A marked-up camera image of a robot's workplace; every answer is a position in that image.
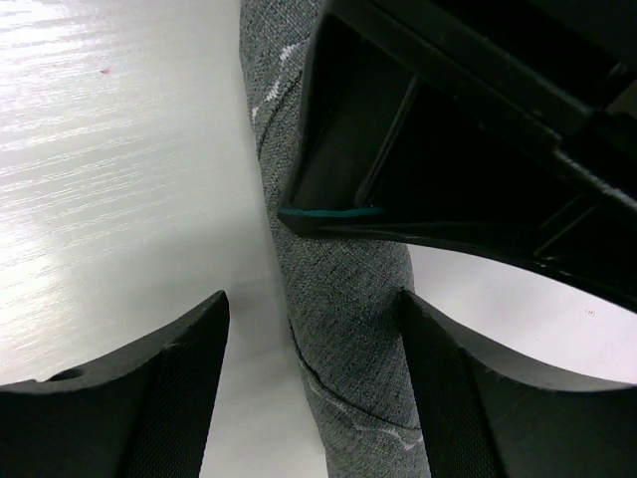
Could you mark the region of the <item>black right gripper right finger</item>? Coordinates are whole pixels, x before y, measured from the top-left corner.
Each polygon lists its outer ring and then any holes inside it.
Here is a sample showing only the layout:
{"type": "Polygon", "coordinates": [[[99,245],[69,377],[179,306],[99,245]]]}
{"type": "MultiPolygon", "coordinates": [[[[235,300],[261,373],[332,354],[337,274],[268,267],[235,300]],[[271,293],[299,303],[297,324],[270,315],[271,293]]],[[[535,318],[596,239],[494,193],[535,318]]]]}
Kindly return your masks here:
{"type": "Polygon", "coordinates": [[[635,476],[635,385],[525,356],[413,293],[399,305],[432,476],[635,476]]]}

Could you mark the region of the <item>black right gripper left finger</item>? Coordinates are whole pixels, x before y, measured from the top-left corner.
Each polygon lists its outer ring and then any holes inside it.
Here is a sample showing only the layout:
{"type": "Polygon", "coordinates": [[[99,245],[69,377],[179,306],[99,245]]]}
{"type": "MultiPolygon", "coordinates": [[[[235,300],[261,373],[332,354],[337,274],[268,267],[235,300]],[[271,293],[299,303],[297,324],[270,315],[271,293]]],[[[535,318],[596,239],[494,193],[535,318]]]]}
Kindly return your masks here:
{"type": "Polygon", "coordinates": [[[2,476],[199,476],[229,322],[219,291],[105,356],[2,386],[2,476]]]}

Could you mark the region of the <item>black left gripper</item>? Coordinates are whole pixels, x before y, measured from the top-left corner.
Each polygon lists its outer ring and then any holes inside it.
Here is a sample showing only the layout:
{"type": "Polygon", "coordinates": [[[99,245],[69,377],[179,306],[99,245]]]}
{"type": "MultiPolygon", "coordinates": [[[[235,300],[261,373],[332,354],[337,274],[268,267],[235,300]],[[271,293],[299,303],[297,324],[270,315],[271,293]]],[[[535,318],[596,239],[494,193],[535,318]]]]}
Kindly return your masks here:
{"type": "Polygon", "coordinates": [[[632,1],[332,1],[278,214],[636,307],[632,1]]]}

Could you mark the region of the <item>grey cloth napkin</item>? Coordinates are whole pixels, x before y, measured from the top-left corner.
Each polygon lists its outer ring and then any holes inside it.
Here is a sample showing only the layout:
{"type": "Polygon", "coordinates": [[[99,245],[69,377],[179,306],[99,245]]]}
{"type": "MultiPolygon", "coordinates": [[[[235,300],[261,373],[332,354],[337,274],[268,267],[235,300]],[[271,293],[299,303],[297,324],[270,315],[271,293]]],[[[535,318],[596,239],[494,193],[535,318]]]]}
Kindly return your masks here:
{"type": "Polygon", "coordinates": [[[318,1],[245,1],[240,62],[265,206],[304,389],[331,477],[426,477],[399,331],[413,288],[398,243],[303,239],[276,209],[297,151],[304,56],[318,1]]]}

